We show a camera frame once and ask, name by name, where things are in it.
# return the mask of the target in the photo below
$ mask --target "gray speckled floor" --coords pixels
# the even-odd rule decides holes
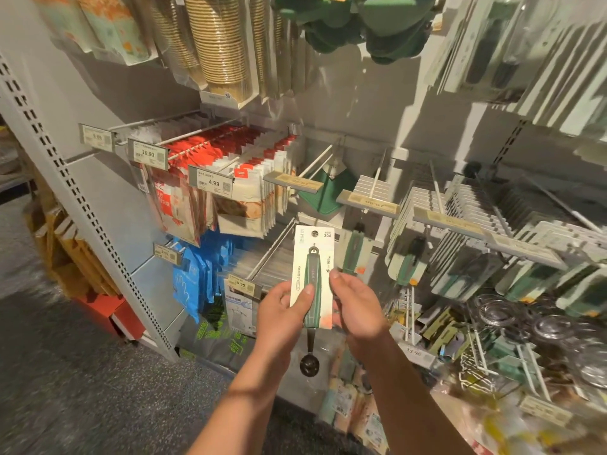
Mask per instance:
[[[21,219],[29,197],[10,193],[0,195],[0,453],[184,453],[228,379],[97,328],[46,278]],[[275,404],[264,453],[358,451]]]

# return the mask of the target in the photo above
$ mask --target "person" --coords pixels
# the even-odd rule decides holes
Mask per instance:
[[[332,270],[333,323],[367,370],[383,431],[393,454],[469,455],[471,447],[434,402],[389,332],[377,296],[352,275]],[[189,455],[260,454],[280,380],[312,305],[307,285],[292,307],[291,282],[272,288],[259,305],[251,355],[212,413]]]

